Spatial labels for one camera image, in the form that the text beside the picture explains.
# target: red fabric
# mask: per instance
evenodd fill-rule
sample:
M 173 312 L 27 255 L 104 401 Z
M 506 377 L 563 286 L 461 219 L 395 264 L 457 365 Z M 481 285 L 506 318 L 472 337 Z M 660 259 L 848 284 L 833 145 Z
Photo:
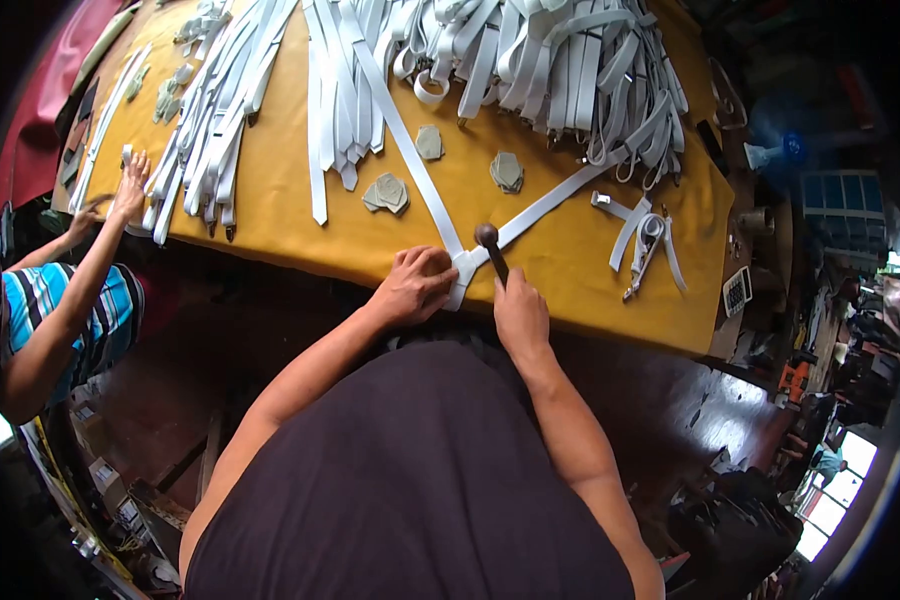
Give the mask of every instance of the red fabric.
M 131 269 L 133 277 L 144 288 L 144 319 L 137 340 L 145 340 L 177 316 L 180 306 L 180 281 L 167 270 L 148 265 Z
M 121 2 L 83 0 L 30 76 L 0 152 L 0 212 L 7 202 L 16 209 L 54 189 L 63 143 L 54 121 L 84 58 Z

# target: hand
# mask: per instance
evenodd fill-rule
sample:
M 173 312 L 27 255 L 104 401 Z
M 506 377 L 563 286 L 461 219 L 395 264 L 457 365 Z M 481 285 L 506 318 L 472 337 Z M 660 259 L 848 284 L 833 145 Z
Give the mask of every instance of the hand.
M 129 164 L 123 165 L 120 187 L 113 198 L 113 213 L 124 222 L 141 216 L 144 208 L 144 184 L 150 176 L 151 162 L 147 151 L 134 152 Z
M 94 218 L 98 214 L 97 207 L 108 198 L 110 198 L 108 194 L 97 196 L 73 215 L 70 228 L 67 229 L 67 238 L 73 246 L 83 242 L 86 236 L 93 231 L 93 226 L 97 222 Z
M 506 288 L 496 279 L 493 319 L 497 335 L 518 370 L 528 368 L 551 353 L 550 311 L 547 300 L 523 275 L 523 269 L 510 269 Z
M 446 304 L 456 278 L 457 269 L 445 249 L 416 246 L 400 250 L 390 274 L 364 308 L 386 328 L 417 325 Z

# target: cardboard box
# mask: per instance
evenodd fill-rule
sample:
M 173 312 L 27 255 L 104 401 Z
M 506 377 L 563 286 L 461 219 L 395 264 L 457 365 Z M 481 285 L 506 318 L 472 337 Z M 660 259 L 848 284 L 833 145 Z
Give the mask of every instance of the cardboard box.
M 70 411 L 70 423 L 76 434 L 76 442 L 90 456 L 102 456 L 110 448 L 110 436 L 104 418 L 87 402 L 80 402 Z
M 110 515 L 116 515 L 124 498 L 127 497 L 127 487 L 120 478 L 120 473 L 104 459 L 97 458 L 90 465 L 90 477 L 96 485 L 96 490 L 103 497 L 103 506 Z
M 150 540 L 150 532 L 147 530 L 144 519 L 140 516 L 140 511 L 137 510 L 137 506 L 131 498 L 123 499 L 117 511 L 113 514 L 113 519 L 120 523 L 122 528 L 139 540 L 141 544 L 145 545 Z

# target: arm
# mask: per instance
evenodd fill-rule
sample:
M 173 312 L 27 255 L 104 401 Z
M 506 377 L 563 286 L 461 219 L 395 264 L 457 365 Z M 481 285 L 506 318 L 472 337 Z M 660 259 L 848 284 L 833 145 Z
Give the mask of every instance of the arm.
M 323 396 L 387 328 L 429 319 L 449 298 L 457 270 L 437 247 L 405 249 L 373 297 L 333 331 L 294 358 L 260 393 L 214 466 L 206 494 L 187 521 L 180 542 L 180 580 L 197 542 L 230 490 L 276 430 Z
M 550 346 L 547 302 L 524 278 L 497 280 L 497 333 L 527 384 L 543 442 L 557 474 L 583 500 L 620 553 L 637 600 L 662 598 L 663 575 L 624 494 L 611 443 L 587 402 L 564 374 Z
M 107 279 L 120 237 L 143 205 L 143 184 L 150 171 L 144 152 L 123 169 L 114 209 L 93 246 L 80 261 L 60 304 L 44 318 L 19 352 L 3 368 L 0 413 L 12 424 L 32 419 L 48 401 L 60 375 L 73 360 L 73 343 L 86 327 L 87 316 Z
M 20 271 L 21 269 L 28 269 L 30 267 L 42 267 L 48 262 L 54 262 L 58 258 L 72 251 L 72 249 L 83 242 L 87 234 L 90 234 L 90 231 L 93 230 L 93 225 L 96 222 L 94 215 L 97 214 L 97 207 L 100 205 L 100 202 L 106 200 L 108 197 L 108 195 L 104 195 L 94 198 L 94 200 L 84 206 L 82 210 L 73 215 L 73 220 L 70 222 L 70 228 L 67 229 L 66 233 L 60 235 L 51 242 L 36 248 L 33 252 L 27 254 L 19 262 L 7 269 L 7 271 Z

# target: calculator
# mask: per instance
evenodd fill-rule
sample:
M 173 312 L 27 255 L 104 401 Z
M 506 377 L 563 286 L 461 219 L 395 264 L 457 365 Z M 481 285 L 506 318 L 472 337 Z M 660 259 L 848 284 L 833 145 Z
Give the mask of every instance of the calculator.
M 754 297 L 750 280 L 750 267 L 743 266 L 723 284 L 723 307 L 730 318 L 744 309 L 744 305 Z

